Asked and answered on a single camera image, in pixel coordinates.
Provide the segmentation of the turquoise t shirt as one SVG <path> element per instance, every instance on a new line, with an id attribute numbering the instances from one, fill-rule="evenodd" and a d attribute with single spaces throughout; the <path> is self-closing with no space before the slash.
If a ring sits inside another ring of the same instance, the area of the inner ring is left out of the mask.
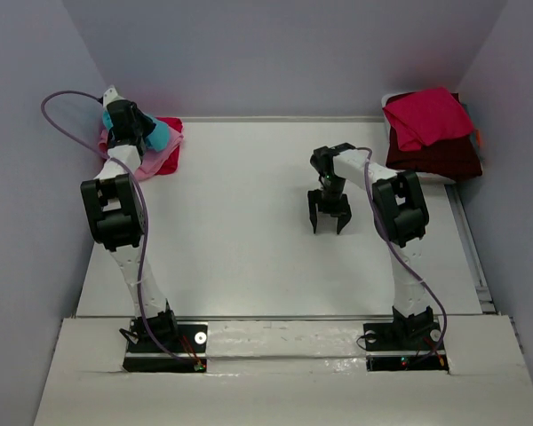
<path id="1" fill-rule="evenodd" d="M 144 113 L 144 115 L 155 124 L 154 130 L 148 136 L 145 137 L 146 146 L 148 149 L 161 153 L 167 147 L 170 140 L 170 131 L 168 125 L 165 122 L 152 116 L 151 114 Z M 107 139 L 111 140 L 113 138 L 113 123 L 111 121 L 108 111 L 103 112 L 102 122 L 107 130 Z"/>

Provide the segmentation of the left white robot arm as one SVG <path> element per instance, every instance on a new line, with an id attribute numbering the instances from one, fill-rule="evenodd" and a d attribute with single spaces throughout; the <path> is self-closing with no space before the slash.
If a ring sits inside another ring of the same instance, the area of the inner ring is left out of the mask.
<path id="1" fill-rule="evenodd" d="M 151 342 L 170 352 L 166 346 L 178 339 L 178 325 L 147 260 L 147 205 L 134 176 L 155 122 L 119 95 L 106 94 L 102 104 L 111 122 L 107 159 L 101 172 L 80 186 L 91 235 L 116 261 L 131 294 L 135 319 L 123 335 L 129 343 Z"/>

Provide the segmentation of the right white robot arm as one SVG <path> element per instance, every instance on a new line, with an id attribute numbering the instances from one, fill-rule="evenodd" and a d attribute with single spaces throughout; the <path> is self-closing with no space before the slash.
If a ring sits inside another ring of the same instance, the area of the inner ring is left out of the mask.
<path id="1" fill-rule="evenodd" d="M 368 348 L 414 350 L 418 340 L 435 327 L 425 281 L 411 266 L 420 257 L 418 244 L 429 223 L 417 174 L 384 167 L 372 161 L 369 148 L 348 143 L 315 149 L 310 164 L 320 183 L 318 189 L 307 193 L 313 229 L 317 229 L 320 213 L 337 220 L 337 233 L 350 222 L 352 211 L 344 193 L 349 182 L 366 192 L 378 235 L 389 249 L 394 274 L 393 319 L 366 328 Z"/>

